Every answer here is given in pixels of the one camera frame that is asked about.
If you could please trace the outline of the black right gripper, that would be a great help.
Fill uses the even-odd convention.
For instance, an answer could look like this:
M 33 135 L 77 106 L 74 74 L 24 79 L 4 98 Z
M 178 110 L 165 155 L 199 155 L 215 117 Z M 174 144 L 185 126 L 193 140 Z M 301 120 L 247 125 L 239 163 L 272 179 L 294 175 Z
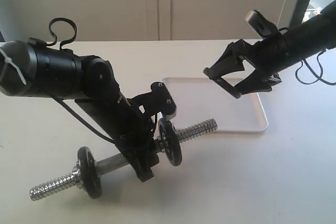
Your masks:
M 253 45 L 243 39 L 231 42 L 219 59 L 203 70 L 203 74 L 215 80 L 227 74 L 243 72 L 244 60 L 254 70 L 234 85 L 233 95 L 270 92 L 273 86 L 282 83 L 278 73 L 291 66 L 290 39 L 287 35 L 272 35 Z

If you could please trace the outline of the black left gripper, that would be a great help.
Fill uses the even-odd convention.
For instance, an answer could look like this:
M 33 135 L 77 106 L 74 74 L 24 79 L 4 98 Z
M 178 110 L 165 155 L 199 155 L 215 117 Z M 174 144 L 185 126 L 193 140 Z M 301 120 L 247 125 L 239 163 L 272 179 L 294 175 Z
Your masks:
M 137 178 L 145 182 L 154 177 L 152 167 L 158 164 L 159 157 L 152 144 L 155 124 L 151 116 L 138 108 L 115 108 L 114 129 L 116 147 L 129 161 Z

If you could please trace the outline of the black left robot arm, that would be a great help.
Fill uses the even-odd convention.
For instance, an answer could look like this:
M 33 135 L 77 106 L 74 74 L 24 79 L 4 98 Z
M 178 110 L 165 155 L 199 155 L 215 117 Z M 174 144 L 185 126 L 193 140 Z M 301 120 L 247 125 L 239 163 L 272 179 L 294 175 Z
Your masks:
M 165 151 L 173 166 L 182 162 L 171 122 L 176 104 L 166 85 L 154 82 L 149 92 L 126 98 L 111 63 L 99 56 L 78 56 L 38 39 L 6 42 L 1 46 L 1 93 L 51 98 L 63 108 L 74 100 L 101 127 L 96 134 L 115 145 L 143 182 L 153 177 L 158 151 Z

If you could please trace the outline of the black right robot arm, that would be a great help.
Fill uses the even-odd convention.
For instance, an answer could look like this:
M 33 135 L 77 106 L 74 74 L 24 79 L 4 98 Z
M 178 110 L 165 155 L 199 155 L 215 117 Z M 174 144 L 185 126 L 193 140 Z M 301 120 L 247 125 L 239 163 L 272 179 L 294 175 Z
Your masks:
M 275 74 L 335 47 L 335 2 L 294 28 L 278 28 L 257 10 L 250 10 L 245 21 L 261 40 L 253 45 L 243 39 L 230 43 L 219 59 L 204 69 L 209 79 L 243 71 L 247 61 L 254 67 L 256 78 L 274 80 Z

